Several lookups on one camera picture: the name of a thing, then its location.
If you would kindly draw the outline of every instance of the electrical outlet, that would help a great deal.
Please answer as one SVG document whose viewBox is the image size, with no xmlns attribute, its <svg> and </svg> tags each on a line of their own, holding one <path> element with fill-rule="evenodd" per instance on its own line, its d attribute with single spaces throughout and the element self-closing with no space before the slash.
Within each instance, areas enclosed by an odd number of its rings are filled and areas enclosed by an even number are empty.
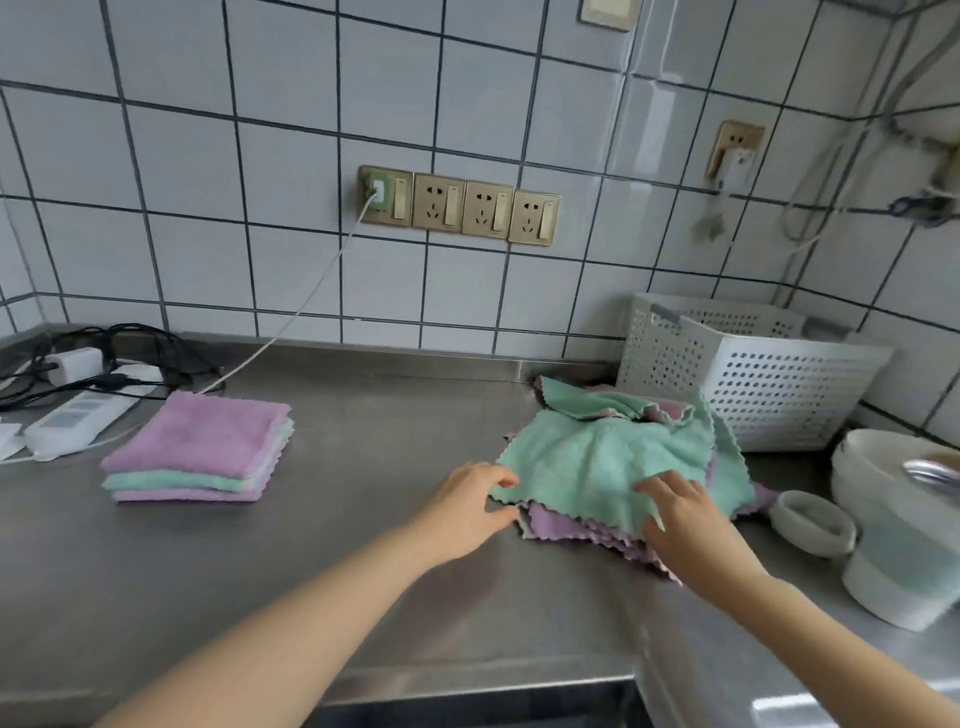
<svg viewBox="0 0 960 728">
<path fill-rule="evenodd" d="M 414 175 L 399 169 L 372 167 L 357 170 L 358 211 L 363 209 L 371 192 L 375 192 L 363 222 L 376 225 L 398 225 L 409 228 L 413 220 Z"/>
<path fill-rule="evenodd" d="M 514 189 L 506 184 L 467 182 L 463 233 L 500 239 L 507 237 L 513 202 Z"/>
<path fill-rule="evenodd" d="M 720 171 L 720 163 L 723 161 L 723 155 L 729 149 L 750 149 L 759 152 L 766 131 L 766 127 L 744 124 L 742 121 L 723 122 L 717 132 L 716 141 L 713 142 L 713 151 L 710 152 L 704 179 L 716 179 L 717 172 Z"/>
<path fill-rule="evenodd" d="M 510 217 L 507 239 L 512 243 L 553 245 L 559 214 L 559 195 L 519 189 L 514 195 L 514 212 Z"/>
<path fill-rule="evenodd" d="M 434 175 L 414 177 L 414 227 L 460 232 L 464 214 L 463 180 Z"/>
</svg>

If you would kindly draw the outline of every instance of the perforated basket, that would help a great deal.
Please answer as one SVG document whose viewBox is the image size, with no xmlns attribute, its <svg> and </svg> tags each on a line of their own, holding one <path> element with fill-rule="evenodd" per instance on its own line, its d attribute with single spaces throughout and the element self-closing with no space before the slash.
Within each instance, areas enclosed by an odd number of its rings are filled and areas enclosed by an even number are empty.
<svg viewBox="0 0 960 728">
<path fill-rule="evenodd" d="M 832 340 L 804 338 L 809 329 Z M 667 397 L 701 389 L 747 452 L 822 449 L 892 353 L 771 305 L 638 293 L 616 384 Z"/>
</svg>

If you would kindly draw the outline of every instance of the pile of towels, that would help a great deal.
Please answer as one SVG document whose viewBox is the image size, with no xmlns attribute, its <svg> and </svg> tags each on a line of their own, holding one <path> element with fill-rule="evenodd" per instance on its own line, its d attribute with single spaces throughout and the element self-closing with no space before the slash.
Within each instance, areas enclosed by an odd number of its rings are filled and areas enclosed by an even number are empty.
<svg viewBox="0 0 960 728">
<path fill-rule="evenodd" d="M 253 502 L 294 431 L 290 405 L 174 392 L 102 463 L 117 502 Z"/>
<path fill-rule="evenodd" d="M 704 483 L 730 518 L 765 510 L 777 497 L 750 481 L 730 429 L 699 394 L 687 403 L 547 377 L 536 386 L 548 409 L 497 460 L 520 484 L 491 490 L 519 505 L 524 538 L 592 541 L 666 571 L 639 532 L 656 507 L 633 492 L 635 482 L 677 470 Z"/>
</svg>

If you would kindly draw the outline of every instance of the white container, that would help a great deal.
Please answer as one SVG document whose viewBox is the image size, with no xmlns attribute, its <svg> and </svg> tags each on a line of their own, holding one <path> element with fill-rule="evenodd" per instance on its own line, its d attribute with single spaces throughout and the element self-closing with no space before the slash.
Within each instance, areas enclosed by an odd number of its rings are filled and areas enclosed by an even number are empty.
<svg viewBox="0 0 960 728">
<path fill-rule="evenodd" d="M 816 322 L 834 340 L 801 338 Z M 761 303 L 634 294 L 617 388 L 701 389 L 744 451 L 822 449 L 893 349 Z"/>
</svg>

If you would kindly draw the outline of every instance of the pink towel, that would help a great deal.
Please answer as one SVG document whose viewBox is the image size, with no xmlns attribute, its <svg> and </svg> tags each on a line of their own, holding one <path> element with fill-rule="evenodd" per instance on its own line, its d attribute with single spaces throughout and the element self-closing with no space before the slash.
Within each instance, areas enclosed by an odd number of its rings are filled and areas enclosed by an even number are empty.
<svg viewBox="0 0 960 728">
<path fill-rule="evenodd" d="M 174 392 L 102 465 L 108 473 L 170 470 L 242 480 L 289 413 L 289 404 Z"/>
</svg>

